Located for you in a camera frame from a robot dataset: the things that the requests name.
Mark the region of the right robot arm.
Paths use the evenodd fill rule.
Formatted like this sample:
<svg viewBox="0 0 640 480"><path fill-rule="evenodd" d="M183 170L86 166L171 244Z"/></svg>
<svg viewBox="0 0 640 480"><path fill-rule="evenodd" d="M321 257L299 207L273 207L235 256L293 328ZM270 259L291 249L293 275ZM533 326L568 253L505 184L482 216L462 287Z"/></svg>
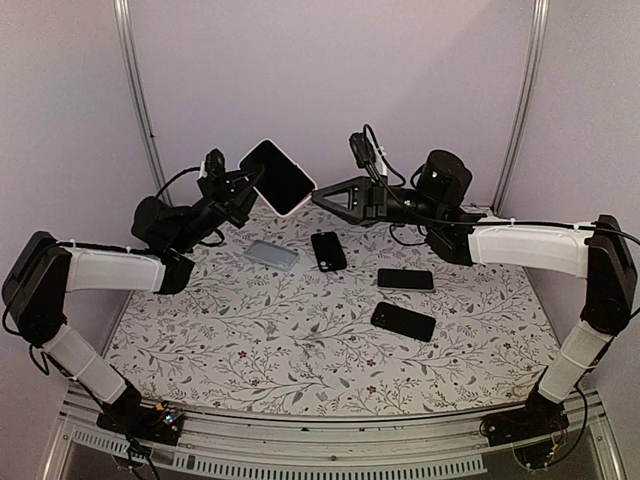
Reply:
<svg viewBox="0 0 640 480"><path fill-rule="evenodd" d="M611 215L591 223L564 224L467 213L461 203L472 173L444 150L428 155L409 189L390 186L371 154L357 150L355 156L367 175L315 191L315 205L352 225L422 226L427 245L451 264L508 264L585 280L585 304L577 325L517 415L524 435L539 435L636 314L632 307L638 272L628 248L633 236Z"/></svg>

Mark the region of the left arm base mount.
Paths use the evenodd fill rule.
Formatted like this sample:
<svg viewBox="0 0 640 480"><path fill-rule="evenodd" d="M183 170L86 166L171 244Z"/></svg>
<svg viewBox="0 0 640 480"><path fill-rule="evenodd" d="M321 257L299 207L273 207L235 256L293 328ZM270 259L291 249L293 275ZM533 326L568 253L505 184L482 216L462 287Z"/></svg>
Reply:
<svg viewBox="0 0 640 480"><path fill-rule="evenodd" d="M104 430L169 446L178 444L183 424L184 412L166 402L155 406L106 405L97 419L97 426Z"/></svg>

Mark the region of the black phone case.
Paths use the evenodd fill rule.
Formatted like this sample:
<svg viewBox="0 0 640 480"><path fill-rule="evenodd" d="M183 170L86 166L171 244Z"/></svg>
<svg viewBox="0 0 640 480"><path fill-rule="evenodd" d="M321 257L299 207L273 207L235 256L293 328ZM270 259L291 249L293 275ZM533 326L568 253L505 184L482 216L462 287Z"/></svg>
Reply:
<svg viewBox="0 0 640 480"><path fill-rule="evenodd" d="M347 260L335 232L319 232L311 236L318 268L321 272L335 272L347 268Z"/></svg>

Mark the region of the light blue phone case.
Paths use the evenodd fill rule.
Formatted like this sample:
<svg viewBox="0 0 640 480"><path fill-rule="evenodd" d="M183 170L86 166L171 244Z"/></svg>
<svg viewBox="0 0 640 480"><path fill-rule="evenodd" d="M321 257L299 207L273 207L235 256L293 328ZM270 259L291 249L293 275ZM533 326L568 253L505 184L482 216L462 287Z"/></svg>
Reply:
<svg viewBox="0 0 640 480"><path fill-rule="evenodd" d="M281 271L289 271L299 259L296 251L262 240L253 241L243 255L251 261Z"/></svg>

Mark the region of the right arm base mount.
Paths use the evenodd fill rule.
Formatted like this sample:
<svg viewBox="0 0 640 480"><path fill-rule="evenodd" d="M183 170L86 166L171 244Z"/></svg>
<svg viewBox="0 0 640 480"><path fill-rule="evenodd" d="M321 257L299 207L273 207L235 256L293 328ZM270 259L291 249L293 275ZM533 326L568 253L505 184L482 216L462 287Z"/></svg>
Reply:
<svg viewBox="0 0 640 480"><path fill-rule="evenodd" d="M522 407L484 416L479 433L492 447L522 442L513 449L514 457L520 466L534 471L546 469L559 459L568 427L562 407L551 412Z"/></svg>

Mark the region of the black phone with white edge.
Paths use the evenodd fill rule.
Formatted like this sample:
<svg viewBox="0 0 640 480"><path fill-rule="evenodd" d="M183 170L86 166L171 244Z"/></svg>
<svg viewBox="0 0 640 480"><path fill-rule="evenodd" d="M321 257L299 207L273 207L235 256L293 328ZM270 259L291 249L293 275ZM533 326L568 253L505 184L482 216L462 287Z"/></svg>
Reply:
<svg viewBox="0 0 640 480"><path fill-rule="evenodd" d="M254 189L282 218L301 208L317 188L316 182L271 139L261 140L239 161L238 167L263 168Z"/></svg>

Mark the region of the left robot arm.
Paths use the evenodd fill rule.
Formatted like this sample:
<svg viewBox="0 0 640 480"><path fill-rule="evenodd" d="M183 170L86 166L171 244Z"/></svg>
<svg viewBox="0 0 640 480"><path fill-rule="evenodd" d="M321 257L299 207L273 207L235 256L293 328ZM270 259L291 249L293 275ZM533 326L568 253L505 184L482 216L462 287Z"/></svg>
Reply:
<svg viewBox="0 0 640 480"><path fill-rule="evenodd" d="M110 405L111 419L128 434L148 426L148 412L138 404L136 389L69 325L65 298L84 290L181 292L194 269L188 253L208 245L209 236L224 223L245 225L264 172L262 167L228 172L216 160L203 161L195 171L201 192L195 204L173 207L159 194L138 204L132 233L145 248L61 241L38 231L2 285L5 330Z"/></svg>

